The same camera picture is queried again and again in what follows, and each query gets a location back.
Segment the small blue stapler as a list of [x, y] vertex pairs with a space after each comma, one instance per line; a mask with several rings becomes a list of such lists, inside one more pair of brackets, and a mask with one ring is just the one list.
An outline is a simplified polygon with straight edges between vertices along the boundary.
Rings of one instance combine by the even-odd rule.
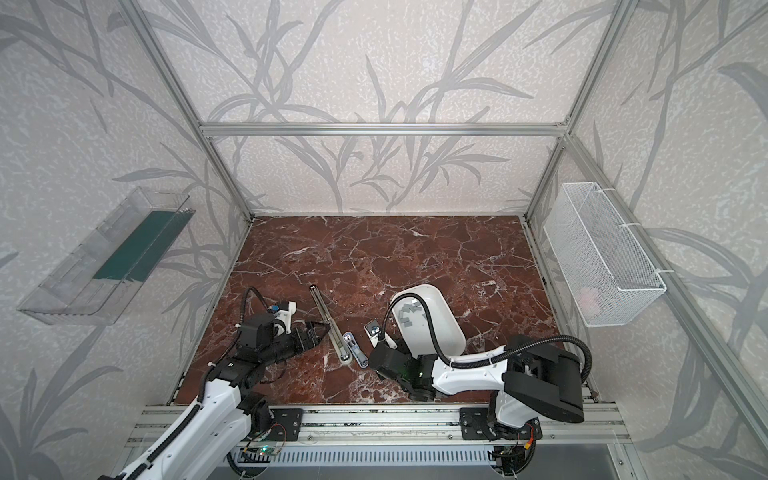
[[342, 335], [342, 338], [346, 343], [348, 349], [350, 350], [352, 356], [355, 358], [355, 361], [357, 362], [358, 366], [361, 369], [366, 369], [368, 367], [368, 358], [361, 350], [354, 335], [351, 332], [345, 332]]

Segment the beige black long stapler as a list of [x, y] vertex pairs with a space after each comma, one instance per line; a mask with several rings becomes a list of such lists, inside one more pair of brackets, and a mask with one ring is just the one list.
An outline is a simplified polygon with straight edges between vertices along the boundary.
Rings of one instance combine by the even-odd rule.
[[349, 365], [353, 360], [353, 356], [350, 353], [346, 344], [344, 343], [341, 332], [325, 303], [325, 300], [321, 291], [316, 285], [311, 285], [309, 287], [309, 291], [312, 296], [312, 299], [316, 304], [316, 307], [318, 309], [318, 313], [321, 319], [329, 328], [328, 335], [330, 336], [331, 344], [333, 345], [334, 350], [336, 351], [339, 361], [341, 362], [342, 365]]

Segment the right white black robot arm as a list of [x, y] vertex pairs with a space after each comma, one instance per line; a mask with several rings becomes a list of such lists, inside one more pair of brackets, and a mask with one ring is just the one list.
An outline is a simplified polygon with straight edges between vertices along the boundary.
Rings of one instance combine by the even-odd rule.
[[[401, 334], [386, 331], [394, 320]], [[467, 354], [466, 338], [441, 291], [430, 284], [396, 294], [384, 320], [367, 325], [368, 365], [417, 402], [469, 391], [490, 392], [482, 432], [490, 439], [532, 429], [545, 417], [584, 421], [583, 384], [592, 369], [587, 344], [571, 335], [516, 335], [495, 349]]]

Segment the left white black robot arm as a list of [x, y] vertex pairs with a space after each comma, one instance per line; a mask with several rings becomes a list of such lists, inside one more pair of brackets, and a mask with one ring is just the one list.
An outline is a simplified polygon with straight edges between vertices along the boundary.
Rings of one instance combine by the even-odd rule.
[[249, 287], [242, 296], [232, 343], [202, 377], [184, 413], [117, 479], [206, 479], [246, 438], [274, 425], [264, 395], [254, 390], [266, 369], [320, 345], [330, 327], [318, 321], [295, 325], [295, 306], [267, 304]]

